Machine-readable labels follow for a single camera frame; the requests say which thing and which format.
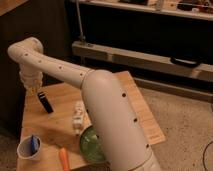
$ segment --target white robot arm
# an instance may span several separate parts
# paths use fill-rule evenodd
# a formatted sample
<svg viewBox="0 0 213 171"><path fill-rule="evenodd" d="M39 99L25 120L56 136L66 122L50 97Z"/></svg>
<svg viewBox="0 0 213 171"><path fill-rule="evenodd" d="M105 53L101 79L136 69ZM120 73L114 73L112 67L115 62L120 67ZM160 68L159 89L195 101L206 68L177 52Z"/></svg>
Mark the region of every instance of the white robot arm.
<svg viewBox="0 0 213 171"><path fill-rule="evenodd" d="M161 171L127 94L114 74L42 53L42 44L35 38L8 48L9 56L20 65L25 88L36 91L42 83L42 72L80 88L110 168L113 171Z"/></svg>

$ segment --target orange object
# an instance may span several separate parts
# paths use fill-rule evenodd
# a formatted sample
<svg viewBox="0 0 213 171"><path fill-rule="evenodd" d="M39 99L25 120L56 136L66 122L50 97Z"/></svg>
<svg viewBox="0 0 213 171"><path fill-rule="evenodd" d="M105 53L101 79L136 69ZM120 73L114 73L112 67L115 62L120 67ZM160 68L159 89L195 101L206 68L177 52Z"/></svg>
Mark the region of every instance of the orange object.
<svg viewBox="0 0 213 171"><path fill-rule="evenodd" d="M63 171L70 171L69 156L65 148L61 148L59 150L59 158L61 161Z"/></svg>

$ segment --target paper cup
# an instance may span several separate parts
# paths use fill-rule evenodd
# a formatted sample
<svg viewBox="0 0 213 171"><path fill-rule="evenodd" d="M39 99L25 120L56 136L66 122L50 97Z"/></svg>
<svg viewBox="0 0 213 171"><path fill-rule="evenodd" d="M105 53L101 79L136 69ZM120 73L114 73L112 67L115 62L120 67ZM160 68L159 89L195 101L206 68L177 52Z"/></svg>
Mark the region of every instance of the paper cup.
<svg viewBox="0 0 213 171"><path fill-rule="evenodd" d="M18 154L18 157L21 159L38 161L41 159L41 152L42 152L41 139L36 136L36 138L38 139L39 148L36 153L32 154L31 143L30 143L31 137L32 136L28 136L21 140L21 142L19 143L18 148L17 148L17 154Z"/></svg>

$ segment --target gray carpet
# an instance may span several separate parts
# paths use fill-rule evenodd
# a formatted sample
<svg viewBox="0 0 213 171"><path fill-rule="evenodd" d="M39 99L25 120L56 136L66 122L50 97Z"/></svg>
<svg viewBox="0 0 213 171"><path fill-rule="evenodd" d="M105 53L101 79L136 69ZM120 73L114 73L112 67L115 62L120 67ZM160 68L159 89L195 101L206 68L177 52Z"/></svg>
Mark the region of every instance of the gray carpet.
<svg viewBox="0 0 213 171"><path fill-rule="evenodd" d="M166 141L153 145L163 171L204 171L202 154L213 140L211 104L171 94L141 89ZM18 141L0 131L0 171L16 168ZM206 152L206 167L213 171L213 145Z"/></svg>

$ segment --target wooden tabletop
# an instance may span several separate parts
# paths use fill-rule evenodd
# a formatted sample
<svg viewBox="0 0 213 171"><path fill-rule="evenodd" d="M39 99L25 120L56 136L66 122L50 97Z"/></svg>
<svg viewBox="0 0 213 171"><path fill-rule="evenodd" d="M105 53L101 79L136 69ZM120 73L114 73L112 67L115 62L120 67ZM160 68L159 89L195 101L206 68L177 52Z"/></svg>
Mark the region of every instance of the wooden tabletop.
<svg viewBox="0 0 213 171"><path fill-rule="evenodd" d="M127 91L149 143L164 141L164 134L129 72L116 73L116 76ZM42 91L45 92L54 112L47 114L37 97L27 94L21 134L21 138L31 134L41 138L42 159L38 162L18 159L17 171L62 171L58 146L67 148L71 169L87 166L89 163L80 154L79 138L75 136L72 127L74 106L77 100L81 100L80 90L66 83L60 83L43 87ZM85 128L89 125L90 120L86 115Z"/></svg>
<svg viewBox="0 0 213 171"><path fill-rule="evenodd" d="M28 0L0 0L0 16L15 9Z"/></svg>

